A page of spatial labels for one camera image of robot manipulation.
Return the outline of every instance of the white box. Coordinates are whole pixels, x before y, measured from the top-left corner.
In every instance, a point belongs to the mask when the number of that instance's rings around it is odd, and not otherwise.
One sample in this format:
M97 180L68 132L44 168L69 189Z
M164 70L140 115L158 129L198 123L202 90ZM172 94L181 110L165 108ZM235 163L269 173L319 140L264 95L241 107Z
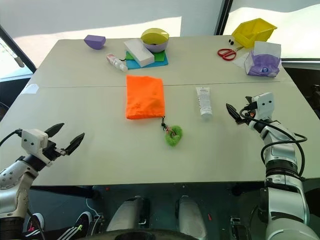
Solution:
M155 62L155 56L144 46L139 38L131 39L124 42L125 49L136 60L140 67L152 64Z

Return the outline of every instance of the green fuzzy heart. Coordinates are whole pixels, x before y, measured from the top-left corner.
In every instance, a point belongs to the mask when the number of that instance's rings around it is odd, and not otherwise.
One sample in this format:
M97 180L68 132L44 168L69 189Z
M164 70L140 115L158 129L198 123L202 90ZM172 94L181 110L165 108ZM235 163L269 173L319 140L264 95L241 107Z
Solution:
M167 144L174 147L177 145L182 137L182 128L179 126L172 126L171 129L174 131L175 135L171 133L166 133L164 139Z

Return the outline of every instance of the white table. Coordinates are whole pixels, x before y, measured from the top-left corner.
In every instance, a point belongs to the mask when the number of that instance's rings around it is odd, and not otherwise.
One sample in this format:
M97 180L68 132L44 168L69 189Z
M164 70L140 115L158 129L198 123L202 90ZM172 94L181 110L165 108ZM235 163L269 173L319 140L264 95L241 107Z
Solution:
M222 48L236 48L230 36L171 37L166 54L169 65L132 69L127 74L162 78L164 85L260 83L292 81L281 68L275 78L248 76L243 69L217 55ZM126 39L107 39L101 50L83 40L59 40L30 80L41 88L125 86L125 73L106 60L106 54L125 57ZM237 52L240 57L249 49Z
M236 125L225 105L239 110L246 104L245 96L273 92L273 119L308 137L301 144L304 177L320 177L320 122L292 81L207 85L213 108L208 122L200 116L195 86L164 87L165 121L180 125L184 133L176 147L165 143L161 118L126 119L123 86L51 87L19 95L0 123L0 138L17 128L45 130L63 122L52 138L63 148L85 132L79 148L44 168L35 185L263 181L263 141L246 125ZM17 136L3 144L0 169L25 154L20 144Z

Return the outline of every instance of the yellow bin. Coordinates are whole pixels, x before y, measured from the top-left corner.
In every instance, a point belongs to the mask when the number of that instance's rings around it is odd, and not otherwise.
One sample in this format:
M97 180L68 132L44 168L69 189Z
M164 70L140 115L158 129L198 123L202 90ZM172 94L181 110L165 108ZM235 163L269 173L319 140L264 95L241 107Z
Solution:
M251 48L255 45L255 41L267 41L275 29L277 29L276 26L257 18L240 23L232 33L232 36L245 48Z

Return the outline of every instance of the orange pouch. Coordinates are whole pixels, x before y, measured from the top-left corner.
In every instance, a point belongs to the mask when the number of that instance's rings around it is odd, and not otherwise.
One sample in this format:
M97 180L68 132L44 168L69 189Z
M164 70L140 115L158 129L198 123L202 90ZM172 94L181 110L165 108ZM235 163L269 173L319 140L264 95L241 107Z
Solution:
M127 119L159 118L165 115L161 78L127 75L126 99Z

